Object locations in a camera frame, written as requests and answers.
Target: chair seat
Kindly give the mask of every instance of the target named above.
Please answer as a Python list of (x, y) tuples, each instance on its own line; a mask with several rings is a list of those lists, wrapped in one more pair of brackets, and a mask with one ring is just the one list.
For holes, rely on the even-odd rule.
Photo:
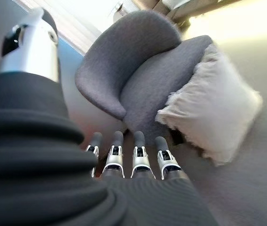
[(157, 111), (165, 107), (171, 92), (188, 83), (211, 43), (209, 36), (186, 40), (149, 58), (136, 70), (120, 95), (126, 109), (123, 121), (132, 132), (141, 130), (150, 144), (156, 136), (167, 134), (167, 127), (155, 122)]

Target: robotic finger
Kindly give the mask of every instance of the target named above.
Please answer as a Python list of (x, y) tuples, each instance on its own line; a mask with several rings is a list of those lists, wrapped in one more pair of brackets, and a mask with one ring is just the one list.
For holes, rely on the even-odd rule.
[(134, 133), (133, 172), (131, 178), (156, 178), (150, 168), (145, 149), (145, 137), (141, 131)]
[(122, 144), (123, 133), (116, 131), (114, 133), (114, 141), (111, 144), (110, 152), (106, 160), (106, 165), (101, 174), (102, 177), (118, 176), (125, 178), (123, 170)]
[(166, 140), (163, 137), (157, 137), (155, 142), (158, 150), (157, 162), (160, 167), (162, 180), (176, 178), (188, 179), (188, 176), (184, 173), (175, 157), (169, 151)]
[[(94, 133), (90, 145), (87, 146), (86, 151), (93, 152), (96, 158), (98, 158), (101, 142), (102, 142), (102, 134), (98, 132)], [(91, 171), (91, 176), (94, 177), (94, 175), (95, 175), (95, 167)]]

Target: gray upholstered chair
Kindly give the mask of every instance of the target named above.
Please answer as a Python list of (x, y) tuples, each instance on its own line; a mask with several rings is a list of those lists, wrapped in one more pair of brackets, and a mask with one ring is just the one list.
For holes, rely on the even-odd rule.
[(164, 136), (168, 128), (155, 122), (168, 96), (193, 75), (208, 36), (181, 41), (167, 19), (151, 11), (126, 15), (106, 30), (84, 56), (76, 86), (92, 104), (122, 120), (146, 140)]

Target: white pillow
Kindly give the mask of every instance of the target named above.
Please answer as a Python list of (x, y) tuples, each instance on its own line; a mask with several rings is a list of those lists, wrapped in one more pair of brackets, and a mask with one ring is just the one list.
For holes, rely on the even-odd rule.
[(211, 44), (189, 83), (172, 93), (166, 105), (156, 121), (181, 131), (217, 166), (232, 161), (262, 108), (262, 98)]
[(191, 0), (162, 0), (163, 4), (170, 10), (174, 10), (175, 8), (187, 3), (188, 1)]

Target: ribbed black fabric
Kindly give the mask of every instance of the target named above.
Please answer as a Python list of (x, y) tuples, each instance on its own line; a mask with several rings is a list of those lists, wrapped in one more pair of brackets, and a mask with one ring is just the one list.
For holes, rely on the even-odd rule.
[(59, 84), (0, 75), (0, 225), (216, 225), (184, 179), (90, 177)]

